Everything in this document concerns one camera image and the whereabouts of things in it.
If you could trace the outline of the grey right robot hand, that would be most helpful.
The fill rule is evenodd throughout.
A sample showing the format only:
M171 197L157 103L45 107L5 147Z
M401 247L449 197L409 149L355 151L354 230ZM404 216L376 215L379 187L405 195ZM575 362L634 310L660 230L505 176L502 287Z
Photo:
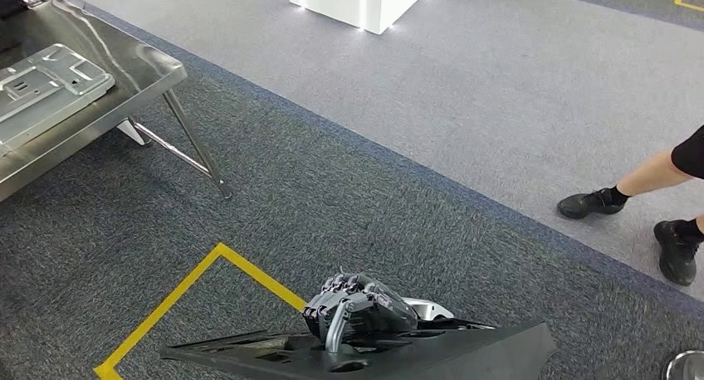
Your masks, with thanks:
M416 311L382 282L361 273L338 273L306 303L302 316L328 353L342 351L346 334L366 337L376 333L415 330Z

